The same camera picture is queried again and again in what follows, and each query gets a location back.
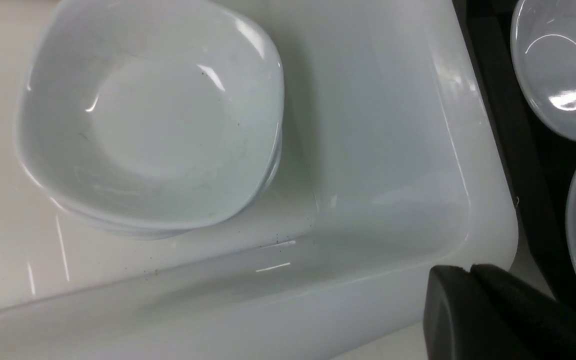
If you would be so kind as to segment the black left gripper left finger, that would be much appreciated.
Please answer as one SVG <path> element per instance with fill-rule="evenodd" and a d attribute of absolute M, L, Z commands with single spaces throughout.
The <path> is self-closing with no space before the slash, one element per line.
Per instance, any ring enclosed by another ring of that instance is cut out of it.
<path fill-rule="evenodd" d="M 457 266 L 430 269 L 423 309 L 430 360 L 534 360 L 471 274 Z"/>

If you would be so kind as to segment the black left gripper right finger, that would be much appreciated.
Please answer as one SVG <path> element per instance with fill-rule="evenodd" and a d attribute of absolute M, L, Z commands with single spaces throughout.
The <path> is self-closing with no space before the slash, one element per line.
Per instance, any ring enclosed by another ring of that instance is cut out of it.
<path fill-rule="evenodd" d="M 576 360 L 576 311 L 495 265 L 473 265 L 470 274 L 535 358 Z"/>

